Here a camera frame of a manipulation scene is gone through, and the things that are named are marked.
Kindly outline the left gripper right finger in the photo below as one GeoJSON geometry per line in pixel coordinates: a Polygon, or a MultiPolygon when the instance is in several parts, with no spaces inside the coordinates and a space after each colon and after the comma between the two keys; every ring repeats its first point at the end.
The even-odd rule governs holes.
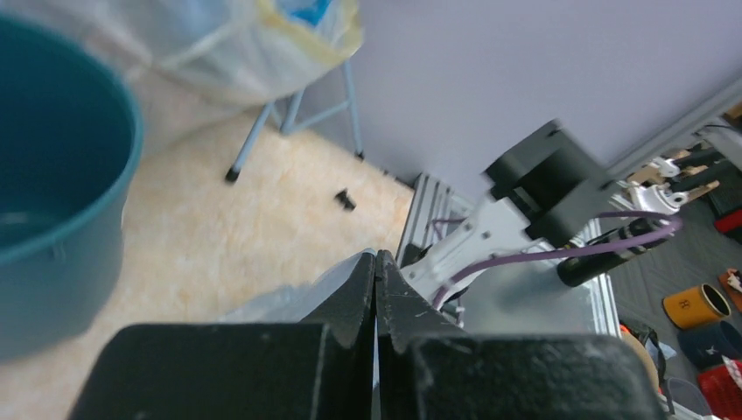
{"type": "Polygon", "coordinates": [[[383,419],[663,419],[635,351],[604,334],[473,334],[377,253],[383,419]]]}

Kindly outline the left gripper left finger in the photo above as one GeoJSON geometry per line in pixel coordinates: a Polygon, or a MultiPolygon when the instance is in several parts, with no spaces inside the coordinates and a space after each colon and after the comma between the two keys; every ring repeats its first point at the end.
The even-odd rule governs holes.
{"type": "Polygon", "coordinates": [[[136,324],[102,349],[72,419],[369,419],[375,255],[278,321],[136,324]]]}

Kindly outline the light blue trash bag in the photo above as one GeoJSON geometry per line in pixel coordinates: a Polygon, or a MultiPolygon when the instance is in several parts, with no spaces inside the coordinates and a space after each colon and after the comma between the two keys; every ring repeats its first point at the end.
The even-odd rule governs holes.
{"type": "Polygon", "coordinates": [[[217,319],[220,323],[294,323],[329,298],[351,276],[363,256],[375,256],[366,248],[325,271],[314,283],[285,284],[270,290],[217,319]]]}

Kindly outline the teal plastic trash bin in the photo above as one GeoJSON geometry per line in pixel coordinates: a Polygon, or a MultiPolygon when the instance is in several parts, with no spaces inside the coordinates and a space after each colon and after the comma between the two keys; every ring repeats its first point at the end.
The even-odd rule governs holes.
{"type": "Polygon", "coordinates": [[[2,15],[2,362],[84,333],[109,300],[143,146],[139,107],[114,72],[2,15]]]}

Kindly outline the large translucent sack of bags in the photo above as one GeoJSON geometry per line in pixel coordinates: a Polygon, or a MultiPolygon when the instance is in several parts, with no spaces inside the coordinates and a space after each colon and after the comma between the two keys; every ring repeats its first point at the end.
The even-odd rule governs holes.
{"type": "Polygon", "coordinates": [[[339,67],[363,43],[355,1],[4,1],[128,80],[156,72],[220,102],[257,105],[339,67]]]}

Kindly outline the small black floor piece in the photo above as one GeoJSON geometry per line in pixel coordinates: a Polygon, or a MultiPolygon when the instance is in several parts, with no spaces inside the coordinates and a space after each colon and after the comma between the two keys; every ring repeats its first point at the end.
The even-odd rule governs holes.
{"type": "Polygon", "coordinates": [[[344,211],[352,212],[356,208],[356,203],[350,197],[346,188],[337,192],[334,196],[334,200],[342,206],[344,211]]]}

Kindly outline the orange cylindrical container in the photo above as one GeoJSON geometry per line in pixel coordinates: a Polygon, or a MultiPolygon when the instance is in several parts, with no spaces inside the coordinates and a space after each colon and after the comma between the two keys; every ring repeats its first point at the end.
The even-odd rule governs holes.
{"type": "Polygon", "coordinates": [[[707,283],[666,296],[661,305],[670,322],[680,330],[718,322],[732,313],[726,298],[707,283]]]}

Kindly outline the red plastic basket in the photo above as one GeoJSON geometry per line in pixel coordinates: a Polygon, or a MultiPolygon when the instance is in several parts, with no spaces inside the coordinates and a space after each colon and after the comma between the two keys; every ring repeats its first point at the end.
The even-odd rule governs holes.
{"type": "Polygon", "coordinates": [[[714,416],[741,420],[741,361],[723,358],[723,363],[697,377],[698,386],[714,416]]]}

